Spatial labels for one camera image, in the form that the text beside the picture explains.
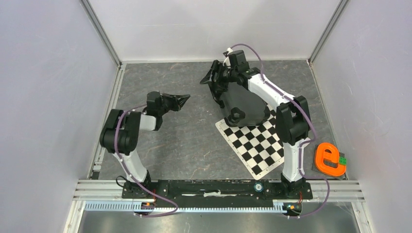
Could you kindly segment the black poker set case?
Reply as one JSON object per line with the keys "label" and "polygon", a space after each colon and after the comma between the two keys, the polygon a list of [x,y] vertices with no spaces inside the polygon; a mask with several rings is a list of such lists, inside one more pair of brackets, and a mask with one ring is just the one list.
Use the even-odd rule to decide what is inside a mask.
{"label": "black poker set case", "polygon": [[208,84],[208,87],[229,127],[261,125],[271,116],[263,99],[237,83],[229,83],[226,89],[215,84]]}

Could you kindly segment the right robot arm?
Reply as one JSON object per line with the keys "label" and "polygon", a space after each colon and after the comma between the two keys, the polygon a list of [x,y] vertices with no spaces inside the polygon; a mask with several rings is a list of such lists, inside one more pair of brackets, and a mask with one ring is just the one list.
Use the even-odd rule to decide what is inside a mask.
{"label": "right robot arm", "polygon": [[250,67],[244,51],[224,52],[224,61],[214,60],[200,84],[206,84],[214,101],[221,108],[228,126],[242,127],[261,124],[256,117],[236,104],[243,100],[238,91],[256,95],[275,111],[275,133],[284,147],[284,167],[281,173],[281,193],[295,197],[307,186],[303,169],[304,148],[314,132],[307,99],[294,96],[271,82],[262,68]]}

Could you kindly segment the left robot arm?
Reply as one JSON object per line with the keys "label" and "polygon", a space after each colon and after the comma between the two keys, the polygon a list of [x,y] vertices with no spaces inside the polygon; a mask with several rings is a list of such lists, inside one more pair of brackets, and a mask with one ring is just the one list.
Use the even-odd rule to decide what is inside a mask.
{"label": "left robot arm", "polygon": [[141,198],[151,195],[153,185],[149,171],[137,152],[140,131],[158,131],[163,116],[169,111],[180,111],[189,100],[189,94],[172,95],[152,91],[146,104],[131,110],[111,109],[102,128],[99,143],[114,155],[126,174],[126,180],[135,183],[134,191]]}

